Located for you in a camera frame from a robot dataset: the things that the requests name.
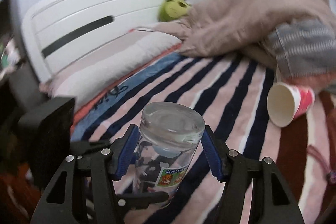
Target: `transparent glass cup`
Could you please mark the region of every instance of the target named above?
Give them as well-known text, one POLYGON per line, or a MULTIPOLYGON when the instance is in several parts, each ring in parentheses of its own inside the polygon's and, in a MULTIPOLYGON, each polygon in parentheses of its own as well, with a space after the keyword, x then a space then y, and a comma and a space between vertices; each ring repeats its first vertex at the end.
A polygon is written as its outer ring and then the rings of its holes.
POLYGON ((201 115, 189 107, 155 102, 144 107, 137 145, 133 192, 164 191, 169 204, 187 173, 205 129, 201 115))

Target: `red and white paper cup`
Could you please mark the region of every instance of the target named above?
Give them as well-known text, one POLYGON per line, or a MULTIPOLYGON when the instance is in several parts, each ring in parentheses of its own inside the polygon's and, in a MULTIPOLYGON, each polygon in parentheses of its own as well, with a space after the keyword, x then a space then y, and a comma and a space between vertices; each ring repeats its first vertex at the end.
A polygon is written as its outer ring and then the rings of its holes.
POLYGON ((314 104, 315 94, 304 86, 276 83, 269 90, 267 110, 271 121, 278 127, 285 127, 314 104))

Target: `green plush toy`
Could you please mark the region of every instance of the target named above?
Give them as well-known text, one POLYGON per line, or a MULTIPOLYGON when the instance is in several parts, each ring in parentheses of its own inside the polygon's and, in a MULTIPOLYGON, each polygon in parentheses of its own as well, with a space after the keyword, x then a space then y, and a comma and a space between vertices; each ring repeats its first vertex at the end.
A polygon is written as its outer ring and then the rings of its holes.
POLYGON ((187 14, 190 5, 185 0, 165 0, 160 8, 159 20, 171 21, 187 14))

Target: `sticker on glass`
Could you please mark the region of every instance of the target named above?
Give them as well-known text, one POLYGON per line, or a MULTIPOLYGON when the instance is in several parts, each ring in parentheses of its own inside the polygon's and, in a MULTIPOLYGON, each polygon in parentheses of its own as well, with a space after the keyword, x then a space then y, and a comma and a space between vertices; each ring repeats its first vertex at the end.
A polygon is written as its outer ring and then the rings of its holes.
POLYGON ((178 185, 186 174, 188 167, 189 165, 180 168, 162 167, 155 186, 169 187, 178 185))

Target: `white headboard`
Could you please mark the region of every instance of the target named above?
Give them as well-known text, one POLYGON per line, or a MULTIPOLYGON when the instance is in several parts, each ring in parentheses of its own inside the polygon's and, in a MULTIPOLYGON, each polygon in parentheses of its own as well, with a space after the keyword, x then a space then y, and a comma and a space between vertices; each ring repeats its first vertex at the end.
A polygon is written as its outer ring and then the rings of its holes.
POLYGON ((30 62, 41 82, 128 30, 157 22, 164 0, 42 0, 22 21, 30 62))

